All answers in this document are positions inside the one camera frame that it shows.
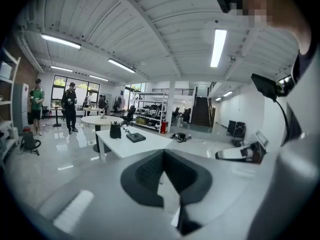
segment white desk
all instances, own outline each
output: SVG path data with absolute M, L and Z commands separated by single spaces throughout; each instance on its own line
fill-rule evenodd
M 100 111 L 101 110 L 101 108 L 96 108 L 96 107 L 83 107 L 82 108 L 82 110 L 83 110 L 83 116 L 85 117 L 85 116 L 87 116 L 87 111 Z
M 82 122 L 94 125 L 95 132 L 99 132 L 101 130 L 101 126 L 107 126 L 110 125 L 111 122 L 117 122 L 118 124 L 121 124 L 124 120 L 120 117 L 116 116 L 105 116 L 104 119 L 101 118 L 102 115 L 90 115 L 90 116 L 84 116 L 81 118 Z M 100 145 L 97 135 L 95 135 L 96 144 L 93 146 L 93 150 L 100 153 Z
M 127 138 L 127 133 L 123 129 L 128 129 L 132 134 L 139 133 L 145 136 L 145 140 L 133 143 Z M 168 145 L 173 141 L 170 138 L 165 138 L 160 135 L 147 132 L 142 129 L 138 129 L 132 126 L 121 127 L 121 138 L 111 138 L 110 130 L 101 130 L 95 133 L 99 139 L 100 146 L 100 159 L 104 157 L 105 150 L 104 144 L 111 149 L 116 156 L 119 158 L 126 158 L 139 153 L 152 151 L 152 150 L 163 150 L 168 147 Z

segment storage rack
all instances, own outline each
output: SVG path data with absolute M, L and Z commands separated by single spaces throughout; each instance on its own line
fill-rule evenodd
M 144 115 L 136 115 L 136 117 L 138 118 L 146 118 L 146 119 L 149 119 L 149 120 L 153 120 L 153 121 L 158 121 L 160 122 L 160 126 L 159 126 L 159 130 L 158 130 L 158 133 L 160 134 L 160 131 L 161 131 L 161 122 L 162 122 L 162 117 L 163 117 L 163 113 L 165 111 L 163 111 L 163 107 L 164 107 L 164 104 L 167 104 L 167 101 L 168 101 L 168 97 L 169 95 L 165 92 L 136 92 L 136 94 L 139 94 L 140 96 L 143 96 L 143 99 L 138 99 L 138 106 L 137 106 L 137 109 L 139 110 L 156 110 L 156 109 L 149 109 L 149 108 L 143 108 L 145 106 L 145 103 L 158 103 L 158 104 L 162 104 L 161 106 L 161 110 L 160 110 L 160 119 L 155 119 L 155 118 L 152 118 L 152 117 L 148 117 L 148 116 L 144 116 Z M 160 96 L 162 101 L 156 101 L 156 100 L 146 100 L 145 96 Z M 153 126 L 148 126 L 148 125 L 144 125 L 144 124 L 140 124 L 140 123 L 136 123 L 136 122 L 133 122 L 135 125 L 137 126 L 142 126 L 142 127 L 146 127 L 146 128 L 149 128 L 149 129 L 152 129 L 152 130 L 157 130 L 155 127 Z
M 1 166 L 4 168 L 3 160 L 5 156 L 7 155 L 10 148 L 13 146 L 13 144 L 16 143 L 15 137 L 14 137 L 14 124 L 13 124 L 13 115 L 12 115 L 12 100 L 13 100 L 13 94 L 14 94 L 14 83 L 16 79 L 17 69 L 20 62 L 20 57 L 18 59 L 15 59 L 6 49 L 2 48 L 0 51 L 0 60 L 2 62 L 7 63 L 9 66 L 12 67 L 12 71 L 10 74 L 10 79 L 5 78 L 3 76 L 0 76 L 0 84 L 3 82 L 7 82 L 11 85 L 10 90 L 10 100 L 3 100 L 0 101 L 0 106 L 2 105 L 10 105 L 10 120 L 3 120 L 0 122 L 0 131 L 5 133 L 5 131 L 11 131 L 10 138 L 6 139 L 6 150 L 2 151 L 2 156 L 0 160 Z

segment ceiling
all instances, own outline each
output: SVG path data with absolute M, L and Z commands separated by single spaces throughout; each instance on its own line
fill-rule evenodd
M 274 80 L 288 75 L 298 53 L 293 36 L 248 22 L 235 11 L 222 13 L 216 0 L 31 0 L 17 18 L 16 35 L 42 68 L 68 68 L 114 85 L 168 80 L 239 85 L 252 73 Z M 226 29 L 227 36 L 219 65 L 211 68 L 216 28 Z M 80 43 L 81 49 L 45 41 L 41 33 Z

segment dark jacket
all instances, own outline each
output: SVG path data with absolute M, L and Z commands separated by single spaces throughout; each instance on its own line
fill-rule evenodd
M 69 89 L 63 93 L 61 105 L 65 110 L 74 110 L 75 109 L 75 99 L 77 98 L 76 92 L 71 92 Z
M 106 103 L 105 103 L 105 100 L 104 98 L 99 98 L 99 101 L 98 101 L 98 108 L 99 109 L 104 109 L 106 106 Z

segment round white table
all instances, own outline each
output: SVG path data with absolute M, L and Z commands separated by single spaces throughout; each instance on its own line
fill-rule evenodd
M 101 115 L 89 115 L 81 118 L 82 122 L 94 125 L 94 129 L 96 132 L 101 130 L 101 126 L 111 125 L 111 122 L 117 122 L 117 124 L 121 124 L 124 120 L 120 117 L 106 115 L 103 119 Z M 96 144 L 93 146 L 93 150 L 97 153 L 100 153 L 99 148 L 99 139 L 98 136 L 95 135 Z

